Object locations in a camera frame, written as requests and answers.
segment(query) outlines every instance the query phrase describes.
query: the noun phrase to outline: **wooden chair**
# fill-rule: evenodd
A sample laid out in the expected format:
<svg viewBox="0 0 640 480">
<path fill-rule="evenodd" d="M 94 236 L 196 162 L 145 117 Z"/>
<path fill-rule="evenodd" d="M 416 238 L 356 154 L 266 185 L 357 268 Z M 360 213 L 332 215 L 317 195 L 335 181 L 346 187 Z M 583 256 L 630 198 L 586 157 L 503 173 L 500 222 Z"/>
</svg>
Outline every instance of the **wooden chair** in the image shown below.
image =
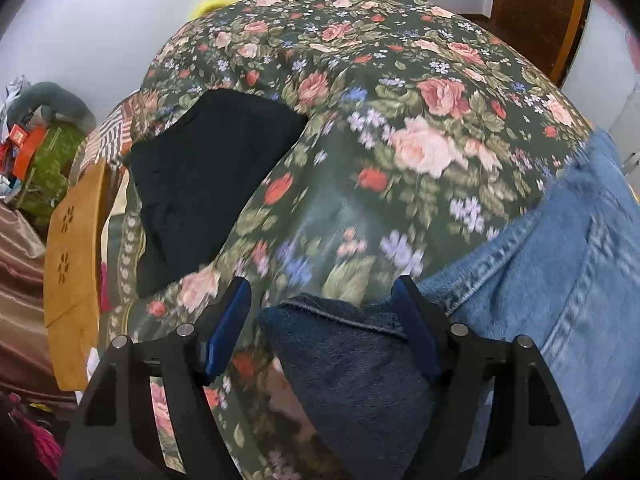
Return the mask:
<svg viewBox="0 0 640 480">
<path fill-rule="evenodd" d="M 90 168 L 51 216 L 44 272 L 44 317 L 58 387 L 84 390 L 97 345 L 100 232 L 108 215 L 105 160 Z"/>
</svg>

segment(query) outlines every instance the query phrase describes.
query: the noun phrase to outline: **brown door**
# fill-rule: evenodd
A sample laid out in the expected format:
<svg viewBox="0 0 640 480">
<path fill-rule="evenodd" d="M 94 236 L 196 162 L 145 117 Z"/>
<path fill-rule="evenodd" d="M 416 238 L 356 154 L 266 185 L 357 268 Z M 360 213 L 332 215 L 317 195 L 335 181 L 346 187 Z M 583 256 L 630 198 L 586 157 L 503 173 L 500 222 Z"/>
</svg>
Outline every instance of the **brown door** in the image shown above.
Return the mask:
<svg viewBox="0 0 640 480">
<path fill-rule="evenodd" d="M 487 28 L 558 82 L 588 0 L 494 0 Z"/>
</svg>

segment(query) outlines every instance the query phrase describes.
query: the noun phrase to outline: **blue flower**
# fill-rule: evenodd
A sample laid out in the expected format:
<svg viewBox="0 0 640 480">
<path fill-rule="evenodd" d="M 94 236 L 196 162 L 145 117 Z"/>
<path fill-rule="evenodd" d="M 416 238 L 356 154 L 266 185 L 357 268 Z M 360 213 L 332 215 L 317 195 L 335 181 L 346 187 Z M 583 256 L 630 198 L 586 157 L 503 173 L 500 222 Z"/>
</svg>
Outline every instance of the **blue flower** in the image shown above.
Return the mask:
<svg viewBox="0 0 640 480">
<path fill-rule="evenodd" d="M 313 276 L 311 263 L 307 258 L 296 258 L 291 260 L 284 268 L 285 274 L 289 276 L 289 285 L 306 285 Z"/>
<path fill-rule="evenodd" d="M 357 86 L 356 88 L 351 88 L 350 90 L 342 94 L 342 97 L 340 97 L 340 102 L 345 103 L 347 101 L 364 101 L 366 98 L 367 91 Z"/>
<path fill-rule="evenodd" d="M 276 251 L 276 258 L 283 264 L 287 265 L 293 259 L 293 254 L 296 251 L 296 243 L 289 243 L 285 241 Z"/>
</svg>

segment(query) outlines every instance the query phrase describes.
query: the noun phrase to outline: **metal screw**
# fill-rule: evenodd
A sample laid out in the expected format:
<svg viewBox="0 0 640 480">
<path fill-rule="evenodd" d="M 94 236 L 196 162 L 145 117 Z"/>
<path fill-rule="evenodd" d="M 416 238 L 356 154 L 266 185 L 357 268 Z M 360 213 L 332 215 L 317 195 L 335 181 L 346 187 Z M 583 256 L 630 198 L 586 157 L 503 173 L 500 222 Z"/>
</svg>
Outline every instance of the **metal screw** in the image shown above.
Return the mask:
<svg viewBox="0 0 640 480">
<path fill-rule="evenodd" d="M 193 333 L 194 327 L 191 323 L 182 323 L 175 331 L 182 337 L 187 337 Z"/>
<path fill-rule="evenodd" d="M 451 325 L 450 330 L 453 335 L 457 335 L 458 337 L 464 337 L 469 333 L 469 329 L 462 323 L 454 323 Z"/>
<path fill-rule="evenodd" d="M 519 335 L 516 341 L 523 348 L 531 348 L 533 346 L 533 339 L 528 335 Z"/>
<path fill-rule="evenodd" d="M 113 341 L 111 341 L 111 344 L 116 348 L 122 348 L 124 345 L 127 344 L 128 341 L 129 339 L 127 339 L 127 336 L 117 335 L 116 337 L 113 338 Z"/>
</svg>

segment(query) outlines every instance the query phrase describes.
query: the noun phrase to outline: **green tablecloth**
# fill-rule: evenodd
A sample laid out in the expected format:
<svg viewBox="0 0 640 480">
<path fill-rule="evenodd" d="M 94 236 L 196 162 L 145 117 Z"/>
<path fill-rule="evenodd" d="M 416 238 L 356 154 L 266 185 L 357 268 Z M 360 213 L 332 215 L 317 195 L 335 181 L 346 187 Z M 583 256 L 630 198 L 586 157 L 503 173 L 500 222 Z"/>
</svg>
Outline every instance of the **green tablecloth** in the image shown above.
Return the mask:
<svg viewBox="0 0 640 480">
<path fill-rule="evenodd" d="M 254 313 L 207 392 L 230 452 L 253 480 L 346 476 L 313 437 L 255 311 L 301 290 L 363 304 L 401 273 L 433 274 L 535 206 L 590 128 L 507 45 L 425 0 L 246 0 L 194 20 L 152 61 L 132 137 L 162 134 L 209 88 L 285 102 L 308 125 L 215 261 L 153 298 L 135 296 L 144 237 L 128 185 L 108 226 L 116 307 L 101 345 L 193 321 L 245 275 Z M 179 467 L 159 383 L 153 392 L 167 460 Z"/>
</svg>

